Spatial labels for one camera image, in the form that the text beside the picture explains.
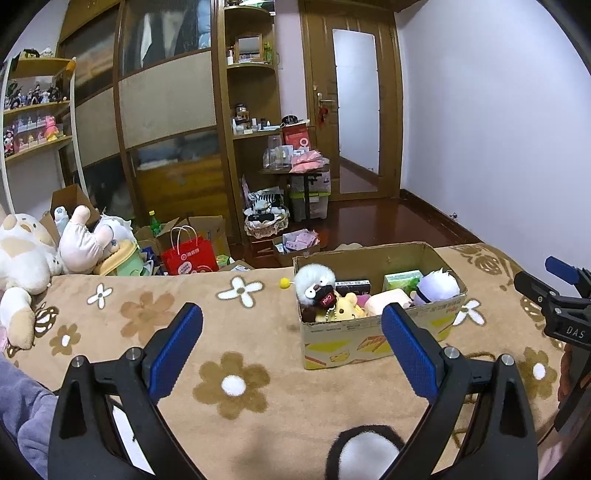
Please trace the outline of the person's right hand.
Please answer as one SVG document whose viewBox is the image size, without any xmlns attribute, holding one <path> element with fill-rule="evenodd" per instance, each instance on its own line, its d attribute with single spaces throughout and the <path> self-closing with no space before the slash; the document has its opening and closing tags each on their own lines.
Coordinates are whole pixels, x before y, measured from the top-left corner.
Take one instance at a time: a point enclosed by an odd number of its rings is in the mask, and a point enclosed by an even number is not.
<svg viewBox="0 0 591 480">
<path fill-rule="evenodd" d="M 565 349 L 560 364 L 560 380 L 557 391 L 557 399 L 560 403 L 565 401 L 573 390 L 573 384 L 570 378 L 570 367 L 572 362 L 572 346 L 565 345 Z"/>
</svg>

